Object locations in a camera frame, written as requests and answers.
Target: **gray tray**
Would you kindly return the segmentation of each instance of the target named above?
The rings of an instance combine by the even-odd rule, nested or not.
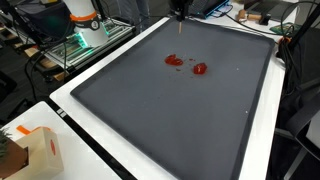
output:
[[[237,179],[274,42],[189,20],[182,31],[169,20],[71,94],[177,178]],[[164,63],[173,53],[183,66]]]

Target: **desk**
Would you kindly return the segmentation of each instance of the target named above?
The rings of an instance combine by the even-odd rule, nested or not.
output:
[[[47,126],[57,134],[64,171],[52,180],[121,179],[45,102],[36,104],[4,126],[13,140],[23,137],[16,130],[18,125],[30,130]]]
[[[230,15],[234,16],[240,9],[240,5],[234,4],[234,9],[230,12]],[[294,11],[287,20],[294,22],[295,14],[296,11]],[[109,127],[84,106],[78,103],[70,95],[70,92],[76,86],[84,82],[119,55],[127,51],[134,44],[138,43],[141,39],[157,29],[167,20],[167,18],[160,20],[152,27],[141,33],[139,36],[132,39],[127,44],[120,47],[112,54],[105,57],[97,64],[50,95],[50,98],[57,103],[71,118],[73,118],[76,123],[84,128],[85,131],[87,131],[98,143],[100,143],[101,146],[103,146],[114,158],[116,158],[128,171],[130,171],[136,178],[141,180],[167,180],[175,179],[175,177],[162,169],[159,165],[157,165],[150,158],[148,158],[141,151],[136,149],[133,145],[121,137],[118,133],[116,133],[111,127]],[[241,28],[241,25],[236,24],[227,17],[209,19],[204,22]],[[270,22],[270,26],[276,24],[276,22]],[[247,25],[264,31],[268,31],[269,28],[261,27],[251,22],[248,22]],[[284,73],[285,71],[282,67],[281,61],[276,59],[276,57],[273,55],[269,63],[245,153],[243,167],[240,174],[240,179],[242,180],[265,179]]]

